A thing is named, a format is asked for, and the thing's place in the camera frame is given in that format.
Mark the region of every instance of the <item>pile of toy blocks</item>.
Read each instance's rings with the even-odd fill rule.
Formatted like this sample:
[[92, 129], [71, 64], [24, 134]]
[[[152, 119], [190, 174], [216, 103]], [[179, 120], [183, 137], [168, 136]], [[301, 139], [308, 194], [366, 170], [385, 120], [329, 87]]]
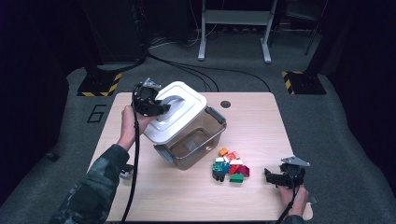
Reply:
[[219, 151], [212, 166], [212, 176], [217, 181], [223, 182], [226, 175], [230, 175], [230, 182], [242, 183], [245, 177], [250, 176], [250, 169], [242, 163], [239, 155], [233, 151], [228, 152], [224, 147]]

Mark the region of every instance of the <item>yellow and black hazard tape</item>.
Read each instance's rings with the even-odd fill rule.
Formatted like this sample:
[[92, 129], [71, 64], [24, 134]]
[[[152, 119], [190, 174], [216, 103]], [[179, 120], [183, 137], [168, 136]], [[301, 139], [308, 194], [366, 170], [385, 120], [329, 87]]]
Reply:
[[288, 90], [289, 94], [294, 94], [294, 89], [291, 85], [289, 74], [302, 74], [303, 72], [290, 72], [290, 71], [282, 71], [282, 77], [285, 81], [286, 89]]
[[78, 96], [111, 96], [119, 85], [122, 74], [118, 74], [114, 77], [113, 83], [110, 88], [105, 91], [92, 92], [92, 91], [80, 91]]

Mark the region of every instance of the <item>camouflage sleeve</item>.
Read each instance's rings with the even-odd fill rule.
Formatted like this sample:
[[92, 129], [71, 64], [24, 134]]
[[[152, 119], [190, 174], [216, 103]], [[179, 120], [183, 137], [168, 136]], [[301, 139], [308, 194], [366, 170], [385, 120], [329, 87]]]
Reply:
[[49, 223], [104, 223], [120, 183], [120, 171], [128, 160], [125, 149], [111, 146], [70, 189]]
[[300, 216], [289, 216], [286, 217], [285, 224], [305, 224], [305, 221]]

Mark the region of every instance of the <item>desk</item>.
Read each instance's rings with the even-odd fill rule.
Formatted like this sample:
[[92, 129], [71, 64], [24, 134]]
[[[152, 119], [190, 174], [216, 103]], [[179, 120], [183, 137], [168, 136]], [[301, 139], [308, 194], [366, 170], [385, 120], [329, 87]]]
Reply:
[[202, 1], [202, 28], [201, 45], [198, 53], [198, 60], [205, 59], [206, 50], [206, 24], [241, 24], [241, 25], [265, 25], [265, 35], [260, 38], [262, 45], [262, 55], [266, 63], [271, 63], [270, 51], [268, 49], [268, 36], [275, 15], [277, 0], [273, 0], [270, 11], [236, 11], [236, 10], [207, 10], [205, 0]]
[[[256, 221], [277, 220], [284, 207], [278, 190], [265, 181], [264, 168], [280, 173], [280, 159], [292, 156], [275, 97], [265, 92], [202, 93], [208, 105], [227, 119], [218, 146], [181, 171], [167, 163], [146, 136], [141, 135], [139, 169], [134, 201], [127, 220], [132, 221]], [[222, 101], [231, 106], [223, 108]], [[92, 163], [120, 136], [121, 111], [131, 103], [131, 93], [119, 93], [111, 107]], [[243, 183], [212, 177], [212, 163], [219, 149], [236, 151], [250, 168]], [[134, 146], [129, 151], [134, 162]], [[131, 180], [120, 180], [108, 221], [121, 220], [128, 202]], [[308, 204], [304, 219], [313, 216]]]

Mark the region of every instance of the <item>wooden tabletop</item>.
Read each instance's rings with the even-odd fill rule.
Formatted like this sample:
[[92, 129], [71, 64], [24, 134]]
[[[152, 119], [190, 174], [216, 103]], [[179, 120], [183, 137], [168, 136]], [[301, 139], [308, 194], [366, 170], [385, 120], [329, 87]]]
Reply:
[[[181, 171], [167, 163], [145, 135], [141, 135], [136, 189], [127, 220], [130, 221], [260, 221], [277, 220], [284, 210], [275, 185], [265, 181], [264, 168], [280, 174], [280, 159], [293, 156], [289, 138], [276, 105], [267, 92], [202, 93], [207, 104], [227, 119], [219, 144], [190, 169]], [[96, 160], [120, 137], [121, 111], [131, 103], [130, 92], [119, 93], [93, 154]], [[220, 103], [228, 101], [229, 108]], [[243, 183], [212, 177], [212, 164], [219, 150], [236, 151], [250, 169]], [[134, 163], [134, 146], [129, 150]], [[132, 180], [120, 185], [107, 221], [121, 220]], [[304, 219], [313, 211], [307, 205]]]

